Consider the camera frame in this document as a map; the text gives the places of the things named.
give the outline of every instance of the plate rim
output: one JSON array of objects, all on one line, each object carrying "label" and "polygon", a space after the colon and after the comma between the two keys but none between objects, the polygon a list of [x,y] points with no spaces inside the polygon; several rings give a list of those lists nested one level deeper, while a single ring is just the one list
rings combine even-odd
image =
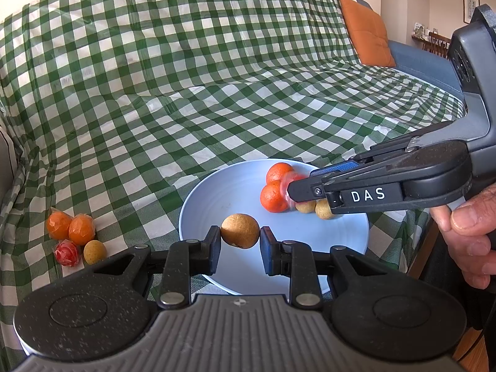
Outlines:
[{"label": "plate rim", "polygon": [[[248,161],[241,161],[241,162],[236,162],[235,164],[231,164],[231,165],[227,165],[221,169],[217,169],[215,170],[214,172],[212,172],[210,175],[208,175],[207,177],[205,177],[205,179],[201,180],[193,189],[192,191],[189,192],[188,196],[186,197],[186,199],[184,200],[183,202],[183,205],[181,207],[181,211],[179,213],[179,224],[178,224],[178,233],[179,233],[179,240],[180,241],[183,241],[183,237],[182,237],[182,234],[181,234],[181,223],[182,223],[182,219],[183,219],[183,210],[184,210],[184,207],[186,206],[186,203],[188,202],[188,200],[190,199],[190,197],[192,196],[193,192],[198,188],[198,186],[200,186],[200,184],[202,184],[204,181],[206,181],[207,179],[209,179],[209,177],[212,177],[214,176],[216,173],[220,172],[220,171],[223,171],[224,169],[227,169],[228,167],[232,167],[232,166],[237,166],[237,165],[241,165],[241,164],[245,164],[247,162],[266,162],[266,161],[280,161],[280,162],[286,162],[286,163],[289,163],[290,165],[291,164],[295,164],[295,165],[306,165],[306,166],[309,166],[311,167],[311,171],[314,171],[316,169],[318,169],[318,167],[312,165],[312,164],[308,164],[306,162],[300,162],[300,161],[295,161],[295,160],[286,160],[286,159],[281,159],[281,158],[261,158],[261,159],[254,159],[254,160],[248,160]],[[365,216],[365,219],[366,219],[366,223],[367,225],[369,224],[369,217],[366,213],[360,213],[360,215],[363,215]],[[367,228],[367,239],[366,239],[366,245],[365,245],[365,251],[367,250],[367,247],[369,247],[369,240],[370,240],[370,228]],[[239,292],[236,292],[234,290],[231,290],[231,289],[228,289],[226,287],[224,287],[223,285],[219,284],[218,282],[214,281],[211,276],[208,276],[208,275],[204,275],[202,274],[202,276],[207,280],[209,281],[210,283],[212,283],[213,285],[215,285],[216,287],[226,291],[227,293],[231,294],[231,295],[243,295],[243,294],[240,294]],[[327,289],[325,290],[322,290],[322,294],[325,294],[326,292],[329,292],[330,289],[329,287],[327,287]]]}]

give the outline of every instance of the black cable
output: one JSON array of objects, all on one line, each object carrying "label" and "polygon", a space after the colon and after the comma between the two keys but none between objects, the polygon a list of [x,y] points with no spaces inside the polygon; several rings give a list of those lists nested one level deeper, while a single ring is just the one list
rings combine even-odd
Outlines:
[{"label": "black cable", "polygon": [[[460,358],[458,358],[457,362],[463,361],[467,357],[467,355],[469,355],[473,351],[473,349],[475,347],[477,347],[477,344],[479,344],[480,340],[482,340],[482,337],[484,336],[485,332],[487,331],[489,324],[493,320],[494,312],[496,312],[496,298],[494,299],[493,307],[491,308],[491,311],[489,312],[488,319],[485,321],[484,328],[482,329],[479,336],[477,337],[477,340],[474,341],[474,344],[472,344],[472,346],[470,346],[470,348],[467,351],[465,351],[465,353]],[[491,370],[491,372],[496,372],[496,366]]]}]

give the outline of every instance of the blue plate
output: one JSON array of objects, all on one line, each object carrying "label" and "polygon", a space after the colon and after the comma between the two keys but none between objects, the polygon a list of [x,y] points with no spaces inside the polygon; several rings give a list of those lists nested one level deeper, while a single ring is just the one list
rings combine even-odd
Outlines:
[{"label": "blue plate", "polygon": [[[179,216],[179,237],[202,240],[212,225],[220,226],[235,213],[249,214],[260,227],[269,226],[278,241],[308,243],[313,250],[329,252],[334,245],[347,246],[365,253],[369,242],[366,214],[340,215],[323,221],[315,213],[296,210],[272,214],[260,204],[265,175],[277,162],[286,162],[305,175],[315,166],[296,161],[266,159],[240,162],[214,172],[189,194]],[[217,272],[207,277],[211,283],[234,295],[289,294],[289,278],[269,277],[264,272],[260,246],[243,250],[222,241]],[[329,287],[320,276],[322,292]]]}]

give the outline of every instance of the picture frame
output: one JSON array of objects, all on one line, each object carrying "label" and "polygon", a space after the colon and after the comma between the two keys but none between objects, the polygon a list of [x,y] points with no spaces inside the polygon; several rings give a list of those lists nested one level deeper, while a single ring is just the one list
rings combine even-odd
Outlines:
[{"label": "picture frame", "polygon": [[479,7],[481,0],[463,0],[463,22],[469,24],[475,8]]}]

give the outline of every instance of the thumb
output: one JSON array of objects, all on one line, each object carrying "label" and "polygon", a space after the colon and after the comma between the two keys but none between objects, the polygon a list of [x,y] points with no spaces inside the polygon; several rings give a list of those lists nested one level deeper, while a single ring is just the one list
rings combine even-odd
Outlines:
[{"label": "thumb", "polygon": [[489,186],[451,214],[453,230],[479,236],[496,230],[496,184]]}]

